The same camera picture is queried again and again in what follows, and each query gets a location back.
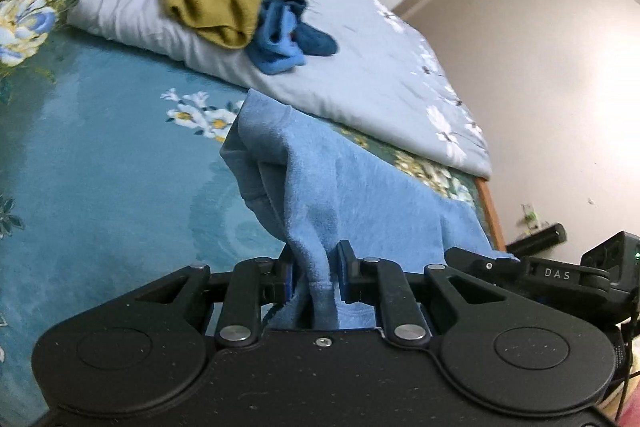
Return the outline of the light blue t-shirt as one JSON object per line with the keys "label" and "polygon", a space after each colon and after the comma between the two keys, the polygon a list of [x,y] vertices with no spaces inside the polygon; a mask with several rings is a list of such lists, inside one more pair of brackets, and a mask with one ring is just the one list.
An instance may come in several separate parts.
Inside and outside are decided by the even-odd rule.
{"label": "light blue t-shirt", "polygon": [[300,270],[292,299],[274,312],[275,329],[294,329],[306,305],[314,329],[367,329],[374,311],[344,303],[336,247],[419,273],[459,247],[496,259],[475,211],[448,199],[348,141],[326,124],[250,91],[220,155],[245,205],[291,247]]}

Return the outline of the wooden headboard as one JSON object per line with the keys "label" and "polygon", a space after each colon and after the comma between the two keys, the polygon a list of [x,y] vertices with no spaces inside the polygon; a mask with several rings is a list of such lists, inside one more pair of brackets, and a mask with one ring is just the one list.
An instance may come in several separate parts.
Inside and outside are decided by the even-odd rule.
{"label": "wooden headboard", "polygon": [[491,242],[498,251],[506,251],[506,240],[504,239],[494,200],[490,194],[489,184],[485,179],[480,178],[475,178],[474,183],[483,207]]}

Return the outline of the teal floral bed sheet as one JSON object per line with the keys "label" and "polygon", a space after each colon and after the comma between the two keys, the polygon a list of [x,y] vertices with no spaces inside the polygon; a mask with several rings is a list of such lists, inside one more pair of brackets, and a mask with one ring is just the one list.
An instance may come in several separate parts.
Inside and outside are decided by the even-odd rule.
{"label": "teal floral bed sheet", "polygon": [[219,154],[245,90],[70,26],[74,2],[1,0],[34,31],[1,69],[6,426],[46,409],[30,357],[50,326],[194,260],[281,251]]}

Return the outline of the grey floral quilt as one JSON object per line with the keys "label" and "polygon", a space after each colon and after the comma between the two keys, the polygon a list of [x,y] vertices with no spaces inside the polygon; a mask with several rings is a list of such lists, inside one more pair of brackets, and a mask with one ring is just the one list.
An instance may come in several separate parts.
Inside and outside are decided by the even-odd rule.
{"label": "grey floral quilt", "polygon": [[[196,0],[205,11],[230,0]],[[480,126],[426,39],[378,0],[257,0],[253,39],[228,49],[167,0],[75,0],[67,20],[481,178]]]}

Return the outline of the bright blue garment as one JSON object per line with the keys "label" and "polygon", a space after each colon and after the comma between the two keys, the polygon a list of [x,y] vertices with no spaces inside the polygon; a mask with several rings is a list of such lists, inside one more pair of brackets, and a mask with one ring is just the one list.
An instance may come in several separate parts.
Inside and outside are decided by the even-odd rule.
{"label": "bright blue garment", "polygon": [[279,75],[306,63],[295,42],[295,14],[282,0],[262,0],[258,26],[245,51],[252,64],[266,75]]}

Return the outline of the dark teal garment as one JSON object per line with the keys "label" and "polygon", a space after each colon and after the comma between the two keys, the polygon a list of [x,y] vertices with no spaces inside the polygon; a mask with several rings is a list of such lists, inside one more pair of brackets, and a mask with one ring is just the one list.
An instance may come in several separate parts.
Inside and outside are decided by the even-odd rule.
{"label": "dark teal garment", "polygon": [[306,0],[282,0],[295,14],[297,28],[293,32],[295,42],[300,46],[306,56],[331,56],[337,54],[338,44],[335,39],[326,32],[310,26],[303,21],[306,11]]}

